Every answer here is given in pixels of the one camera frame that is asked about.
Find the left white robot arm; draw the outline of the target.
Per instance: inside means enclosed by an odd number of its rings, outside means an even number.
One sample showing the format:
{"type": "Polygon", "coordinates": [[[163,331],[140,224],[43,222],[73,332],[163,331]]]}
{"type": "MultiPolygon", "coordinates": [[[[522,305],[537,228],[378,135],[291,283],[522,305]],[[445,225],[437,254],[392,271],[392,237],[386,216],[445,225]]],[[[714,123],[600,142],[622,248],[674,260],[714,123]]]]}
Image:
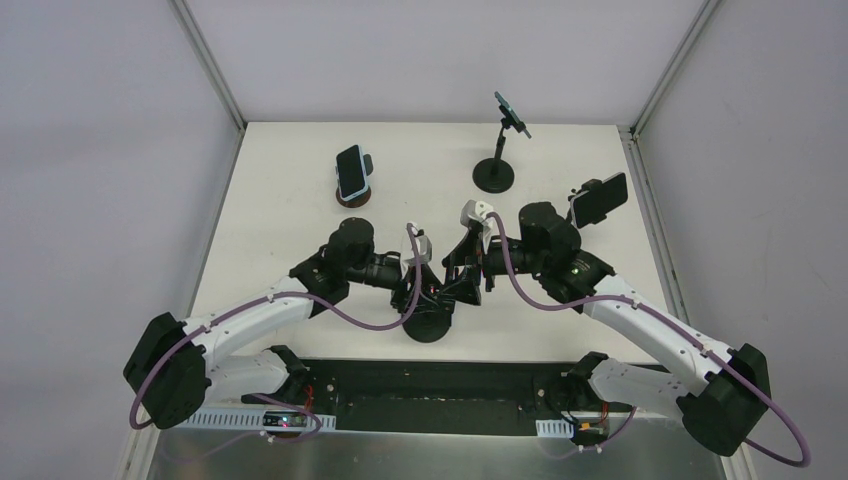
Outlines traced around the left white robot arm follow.
{"type": "Polygon", "coordinates": [[[392,330],[411,319],[423,297],[423,270],[432,246],[423,229],[405,227],[408,255],[374,252],[374,229],[351,217],[339,224],[315,254],[259,296],[213,313],[178,320],[169,312],[149,321],[131,353],[123,377],[135,393],[129,411],[134,430],[172,428],[209,402],[251,395],[297,402],[305,378],[296,359],[279,348],[253,356],[237,350],[281,327],[329,311],[362,329],[392,330]],[[338,308],[352,280],[410,294],[401,317],[370,324],[338,308]]]}

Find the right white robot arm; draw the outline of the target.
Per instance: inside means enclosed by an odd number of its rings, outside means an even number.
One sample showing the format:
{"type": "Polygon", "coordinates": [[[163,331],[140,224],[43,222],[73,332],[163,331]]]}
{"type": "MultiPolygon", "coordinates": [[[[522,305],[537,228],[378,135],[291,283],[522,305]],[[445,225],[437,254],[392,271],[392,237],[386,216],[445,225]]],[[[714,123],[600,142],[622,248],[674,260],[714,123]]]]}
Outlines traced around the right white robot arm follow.
{"type": "Polygon", "coordinates": [[[470,200],[460,223],[467,233],[445,258],[480,269],[486,286],[506,276],[519,296],[543,311],[572,309],[623,335],[650,357],[658,372],[593,352],[567,377],[569,400],[583,410],[624,403],[680,422],[714,454],[730,457],[772,409],[765,355],[709,337],[662,311],[622,275],[582,247],[570,217],[549,202],[525,205],[520,233],[505,234],[494,208],[470,200]]]}

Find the black round-base phone stand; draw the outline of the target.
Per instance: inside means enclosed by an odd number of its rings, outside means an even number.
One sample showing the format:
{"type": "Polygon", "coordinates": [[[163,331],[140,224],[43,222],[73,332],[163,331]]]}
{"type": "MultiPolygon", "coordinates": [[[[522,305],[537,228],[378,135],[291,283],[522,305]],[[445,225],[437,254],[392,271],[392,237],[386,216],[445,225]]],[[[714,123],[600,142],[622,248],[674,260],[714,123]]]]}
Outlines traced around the black round-base phone stand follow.
{"type": "Polygon", "coordinates": [[[433,343],[442,339],[451,329],[454,311],[453,299],[422,293],[402,328],[411,339],[419,343],[433,343]]]}

